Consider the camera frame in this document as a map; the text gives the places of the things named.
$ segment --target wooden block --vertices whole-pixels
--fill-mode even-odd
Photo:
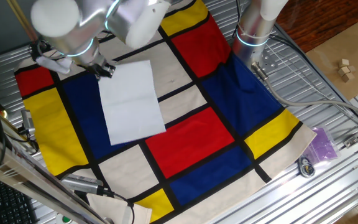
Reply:
[[[346,67],[346,66],[349,66],[349,60],[348,59],[342,59],[339,62],[339,68]]]
[[[353,80],[355,77],[354,77],[354,75],[353,75],[353,73],[346,73],[344,76],[342,76],[342,80],[344,81],[344,82],[348,82],[348,81],[351,81],[351,80]]]
[[[355,72],[355,71],[356,71],[356,68],[355,68],[353,65],[348,66],[347,68],[348,68],[351,72]]]
[[[339,69],[338,73],[343,77],[346,73],[351,72],[347,67]]]

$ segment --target cream square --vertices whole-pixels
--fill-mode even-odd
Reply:
[[[99,167],[111,190],[132,198],[158,184],[139,145],[102,163]]]

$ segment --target metal cylinder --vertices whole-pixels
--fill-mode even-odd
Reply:
[[[251,69],[252,63],[259,63],[269,34],[276,18],[265,20],[261,15],[263,0],[252,0],[244,11],[236,31],[233,52]]]

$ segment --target metal frame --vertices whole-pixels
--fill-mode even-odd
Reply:
[[[6,149],[0,181],[64,214],[77,223],[107,223],[91,207],[35,161],[18,142]]]

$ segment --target fabric cloth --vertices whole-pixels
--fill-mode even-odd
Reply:
[[[295,162],[315,133],[231,52],[202,0],[174,6],[149,45],[129,51],[117,39],[101,44],[110,60],[150,60],[164,133],[111,146],[94,75],[37,76],[34,66],[16,77],[24,82],[30,74],[38,83],[23,98],[53,175],[92,172],[151,208],[152,223],[208,223]],[[41,85],[47,77],[53,84]],[[73,145],[53,142],[57,135]]]
[[[111,218],[115,224],[131,224],[133,214],[127,202],[107,196],[88,194],[86,196],[89,205],[102,217]],[[152,215],[152,210],[140,205],[134,205],[135,221],[134,224],[148,224]]]
[[[98,83],[111,145],[165,132],[150,61],[117,65]]]

